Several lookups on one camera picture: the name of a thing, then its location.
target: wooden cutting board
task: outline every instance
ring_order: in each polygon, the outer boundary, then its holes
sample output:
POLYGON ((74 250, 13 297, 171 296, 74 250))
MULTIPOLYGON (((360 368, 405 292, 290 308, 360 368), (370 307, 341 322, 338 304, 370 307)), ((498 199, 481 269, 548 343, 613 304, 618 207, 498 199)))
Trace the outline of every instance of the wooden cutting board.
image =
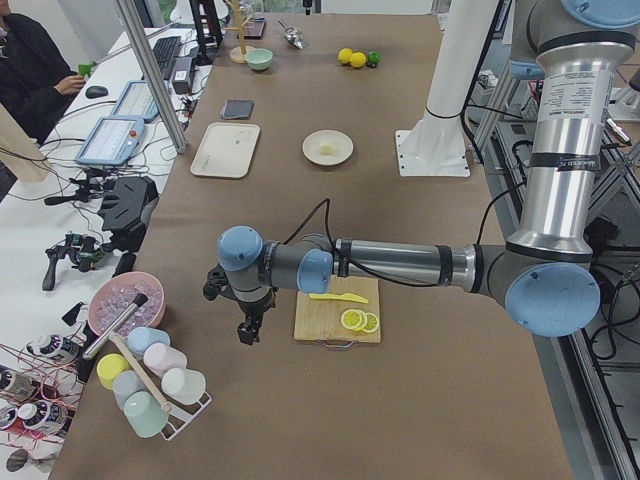
POLYGON ((380 316, 378 280, 364 277, 332 277, 327 293, 355 293, 367 298, 369 303, 312 300, 308 294, 298 292, 296 323, 293 331, 295 340, 380 343, 382 317, 380 316), (348 308, 375 313, 380 318, 380 328, 373 333, 347 330, 340 323, 340 315, 348 308))

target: cutting board handle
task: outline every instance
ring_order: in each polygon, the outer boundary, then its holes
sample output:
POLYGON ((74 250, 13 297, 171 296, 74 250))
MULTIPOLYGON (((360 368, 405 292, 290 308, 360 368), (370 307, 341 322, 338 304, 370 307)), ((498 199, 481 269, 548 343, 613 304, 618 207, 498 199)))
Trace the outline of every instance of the cutting board handle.
POLYGON ((347 348, 353 347, 356 343, 358 343, 357 340, 345 340, 346 343, 335 343, 340 342, 340 340, 316 340, 316 342, 319 342, 320 344, 331 350, 346 350, 347 348))

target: small bowl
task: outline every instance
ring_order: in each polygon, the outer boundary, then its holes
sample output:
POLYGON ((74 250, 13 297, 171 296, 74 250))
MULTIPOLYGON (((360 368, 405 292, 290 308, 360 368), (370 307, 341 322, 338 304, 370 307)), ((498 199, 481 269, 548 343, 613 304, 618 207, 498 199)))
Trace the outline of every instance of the small bowl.
POLYGON ((145 272, 127 272, 113 277, 93 296, 89 305, 89 328, 96 335, 102 334, 126 308, 136 293, 144 293, 149 300, 138 310, 141 315, 134 315, 127 320, 118 329, 118 333, 126 337, 136 327, 157 326, 165 310, 164 289, 160 280, 145 272), (113 313, 108 314, 109 311, 118 313, 114 316, 113 313))
POLYGON ((247 61, 247 65, 251 67, 251 70, 261 72, 271 65, 273 52, 266 48, 254 48, 253 50, 249 50, 244 58, 247 61))

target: mint green bowl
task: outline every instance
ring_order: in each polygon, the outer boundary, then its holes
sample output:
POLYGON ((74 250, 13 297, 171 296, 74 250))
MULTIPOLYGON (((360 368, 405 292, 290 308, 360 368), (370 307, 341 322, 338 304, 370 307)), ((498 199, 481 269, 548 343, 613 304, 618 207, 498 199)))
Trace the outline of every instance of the mint green bowl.
POLYGON ((273 52, 266 48, 254 48, 249 50, 244 58, 251 70, 259 72, 269 68, 271 60, 273 60, 273 52))

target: brown table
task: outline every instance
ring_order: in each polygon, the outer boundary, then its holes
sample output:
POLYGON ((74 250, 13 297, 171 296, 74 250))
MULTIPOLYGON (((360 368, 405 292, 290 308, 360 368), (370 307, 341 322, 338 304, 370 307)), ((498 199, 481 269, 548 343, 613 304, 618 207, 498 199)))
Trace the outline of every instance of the brown table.
MULTIPOLYGON (((262 343, 238 342, 242 314, 201 289, 215 242, 247 224, 285 239, 322 198, 335 236, 464 246, 489 201, 482 168, 468 179, 401 178, 396 129, 422 116, 441 34, 435 18, 268 16, 250 42, 275 60, 255 74, 232 64, 225 40, 136 265, 167 294, 161 324, 214 403, 173 442, 139 439, 97 379, 87 384, 52 480, 560 479, 571 478, 530 335, 495 302, 458 288, 381 284, 382 343, 330 351, 293 340, 295 292, 280 291, 262 343), (299 26, 295 50, 276 19, 299 26), (338 50, 376 49, 378 69, 340 67, 338 50), (262 131, 242 180, 189 173, 225 99, 251 98, 262 131), (348 162, 321 168, 302 141, 336 129, 348 162)), ((308 231, 322 231, 321 216, 308 231)), ((495 218, 485 242, 501 242, 495 218)))

